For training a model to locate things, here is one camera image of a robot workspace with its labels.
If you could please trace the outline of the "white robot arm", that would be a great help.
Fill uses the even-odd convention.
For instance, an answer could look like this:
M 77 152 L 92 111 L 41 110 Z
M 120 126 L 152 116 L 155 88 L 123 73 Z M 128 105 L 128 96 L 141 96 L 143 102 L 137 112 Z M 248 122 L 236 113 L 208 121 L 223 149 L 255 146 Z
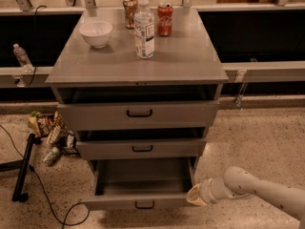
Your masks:
M 196 206 L 216 204 L 223 199 L 256 196 L 299 221 L 305 229 L 305 191 L 255 177 L 240 167 L 229 167 L 220 177 L 205 179 L 187 193 L 186 200 Z

